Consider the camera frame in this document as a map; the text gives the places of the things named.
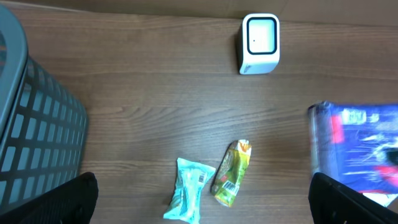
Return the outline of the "teal snack packet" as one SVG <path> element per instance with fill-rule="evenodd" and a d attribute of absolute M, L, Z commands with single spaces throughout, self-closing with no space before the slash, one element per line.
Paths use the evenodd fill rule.
<path fill-rule="evenodd" d="M 215 172 L 212 166 L 179 157 L 174 194 L 163 218 L 199 224 L 201 191 Z"/>

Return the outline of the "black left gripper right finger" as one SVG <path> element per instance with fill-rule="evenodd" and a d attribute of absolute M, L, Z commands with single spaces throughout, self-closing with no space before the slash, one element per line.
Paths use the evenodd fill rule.
<path fill-rule="evenodd" d="M 331 177 L 317 172 L 308 201 L 314 224 L 397 224 L 397 214 Z"/>

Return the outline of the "green juice carton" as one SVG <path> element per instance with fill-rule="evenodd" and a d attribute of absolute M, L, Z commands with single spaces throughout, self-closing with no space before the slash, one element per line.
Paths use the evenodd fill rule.
<path fill-rule="evenodd" d="M 249 166 L 252 147 L 248 140 L 233 141 L 227 148 L 213 184 L 211 194 L 222 205 L 232 207 Z"/>

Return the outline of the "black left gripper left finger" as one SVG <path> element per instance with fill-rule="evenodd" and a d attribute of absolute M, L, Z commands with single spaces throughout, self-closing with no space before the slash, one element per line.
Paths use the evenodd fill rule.
<path fill-rule="evenodd" d="M 94 173 L 85 172 L 1 215 L 1 224 L 88 224 L 98 199 Z"/>

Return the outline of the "red purple tissue pack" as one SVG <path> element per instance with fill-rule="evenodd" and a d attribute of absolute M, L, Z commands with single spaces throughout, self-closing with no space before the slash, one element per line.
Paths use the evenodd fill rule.
<path fill-rule="evenodd" d="M 397 198 L 397 105 L 308 109 L 312 173 L 321 172 L 388 207 Z"/>

